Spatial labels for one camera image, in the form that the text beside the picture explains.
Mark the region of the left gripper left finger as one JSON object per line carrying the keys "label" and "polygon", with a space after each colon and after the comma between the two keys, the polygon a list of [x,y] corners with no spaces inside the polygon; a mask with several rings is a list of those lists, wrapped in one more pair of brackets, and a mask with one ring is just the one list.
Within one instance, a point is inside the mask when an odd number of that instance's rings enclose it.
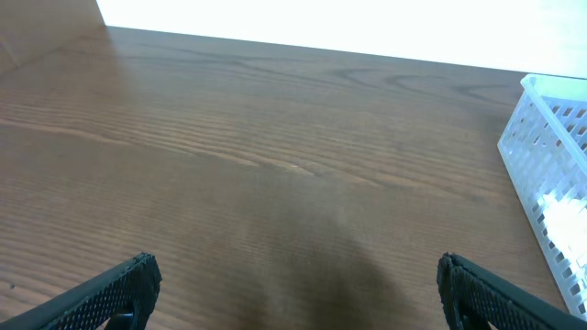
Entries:
{"label": "left gripper left finger", "polygon": [[154,255],[140,253],[3,323],[3,330],[143,329],[162,276]]}

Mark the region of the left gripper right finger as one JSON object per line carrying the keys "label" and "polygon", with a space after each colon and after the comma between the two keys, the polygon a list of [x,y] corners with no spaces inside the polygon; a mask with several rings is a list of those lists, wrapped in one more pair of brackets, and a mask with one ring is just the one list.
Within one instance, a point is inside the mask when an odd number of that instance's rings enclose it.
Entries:
{"label": "left gripper right finger", "polygon": [[450,330],[586,330],[586,322],[456,254],[437,264],[437,286]]}

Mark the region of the white plastic spoon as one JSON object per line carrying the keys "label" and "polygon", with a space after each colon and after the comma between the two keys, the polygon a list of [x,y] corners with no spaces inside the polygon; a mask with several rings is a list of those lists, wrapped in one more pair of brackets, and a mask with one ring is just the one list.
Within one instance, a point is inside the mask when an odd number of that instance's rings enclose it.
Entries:
{"label": "white plastic spoon", "polygon": [[547,237],[573,270],[586,266],[586,200],[542,196]]}

